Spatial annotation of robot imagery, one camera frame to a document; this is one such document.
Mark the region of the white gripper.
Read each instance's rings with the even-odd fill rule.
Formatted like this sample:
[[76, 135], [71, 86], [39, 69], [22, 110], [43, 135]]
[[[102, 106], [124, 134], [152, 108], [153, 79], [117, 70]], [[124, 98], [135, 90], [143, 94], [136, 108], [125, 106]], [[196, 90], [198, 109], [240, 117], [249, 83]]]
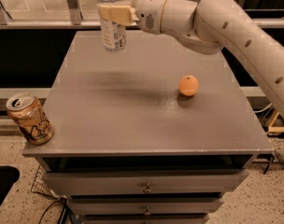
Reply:
[[98, 5], [97, 10], [102, 20], [114, 21], [129, 26], [137, 26], [146, 33], [159, 35], [163, 7], [167, 0], [137, 0], [135, 9], [130, 6]]

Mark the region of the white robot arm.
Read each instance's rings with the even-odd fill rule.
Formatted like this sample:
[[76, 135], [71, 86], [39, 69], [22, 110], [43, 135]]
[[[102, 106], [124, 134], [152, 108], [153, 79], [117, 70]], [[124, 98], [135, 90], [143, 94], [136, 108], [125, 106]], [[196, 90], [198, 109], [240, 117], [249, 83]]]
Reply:
[[228, 49], [284, 119], [284, 47], [234, 0], [120, 0], [101, 2], [97, 10], [104, 20], [134, 22], [202, 54]]

